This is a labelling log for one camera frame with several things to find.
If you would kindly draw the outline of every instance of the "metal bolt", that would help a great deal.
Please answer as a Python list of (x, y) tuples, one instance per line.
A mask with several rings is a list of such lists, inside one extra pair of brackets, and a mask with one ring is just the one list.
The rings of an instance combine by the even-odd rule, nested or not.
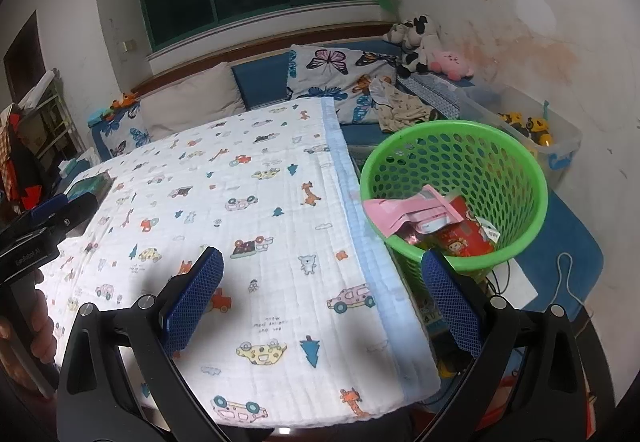
[(88, 316), (93, 311), (94, 311), (94, 306), (91, 303), (85, 303), (80, 307), (81, 316)]
[(507, 308), (507, 300), (505, 300), (505, 298), (503, 298), (501, 296), (493, 296), (489, 300), (489, 303), (491, 303), (492, 307), (497, 308), (498, 310), (502, 310), (504, 308)]
[(146, 308), (151, 308), (154, 305), (155, 302), (156, 302), (156, 299), (153, 296), (146, 295), (146, 296), (141, 297), (138, 300), (138, 306), (140, 308), (142, 308), (142, 310), (144, 310)]
[(556, 317), (564, 316), (564, 308), (560, 305), (551, 305), (551, 313)]

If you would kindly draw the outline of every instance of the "pink plush toy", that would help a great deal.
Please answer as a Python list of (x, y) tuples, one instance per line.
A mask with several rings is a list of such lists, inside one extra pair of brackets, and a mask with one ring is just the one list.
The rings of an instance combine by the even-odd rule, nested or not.
[(446, 74), (452, 81), (459, 81), (463, 77), (471, 77), (473, 69), (463, 57), (455, 52), (433, 52), (433, 61), (429, 63), (429, 70), (437, 74)]

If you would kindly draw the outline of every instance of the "laundry basket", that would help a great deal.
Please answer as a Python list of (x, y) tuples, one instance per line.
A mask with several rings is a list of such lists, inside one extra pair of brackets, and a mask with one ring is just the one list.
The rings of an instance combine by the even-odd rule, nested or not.
[[(438, 120), (393, 134), (367, 159), (360, 196), (363, 201), (402, 199), (425, 184), (443, 195), (459, 190), (471, 211), (500, 231), (496, 250), (490, 254), (447, 257), (457, 272), (476, 281), (521, 253), (545, 219), (548, 193), (540, 166), (517, 140), (485, 124)], [(384, 238), (373, 227), (404, 258), (401, 267), (411, 286), (424, 288), (420, 274), (424, 250), (395, 234)]]

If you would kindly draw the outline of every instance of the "red snack wrapper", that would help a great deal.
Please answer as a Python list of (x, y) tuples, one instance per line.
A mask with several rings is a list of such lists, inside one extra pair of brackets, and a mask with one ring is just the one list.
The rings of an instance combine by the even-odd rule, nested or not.
[(452, 224), (433, 234), (440, 247), (450, 256), (481, 256), (494, 252), (494, 244), (466, 206), (465, 197), (450, 193), (447, 199), (450, 199), (449, 203), (465, 219), (459, 224)]

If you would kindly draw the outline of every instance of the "clear plastic storage box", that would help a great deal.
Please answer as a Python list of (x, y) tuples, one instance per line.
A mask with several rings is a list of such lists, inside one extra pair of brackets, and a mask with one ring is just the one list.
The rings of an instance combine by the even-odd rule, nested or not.
[(457, 89), (456, 95), (460, 100), (460, 119), (483, 122), (509, 133), (538, 161), (549, 188), (553, 189), (558, 185), (562, 174), (580, 148), (582, 133), (578, 128), (548, 108), (549, 133), (554, 144), (539, 146), (497, 115), (520, 112), (524, 123), (527, 117), (542, 117), (543, 105), (535, 99), (511, 86), (469, 86)]

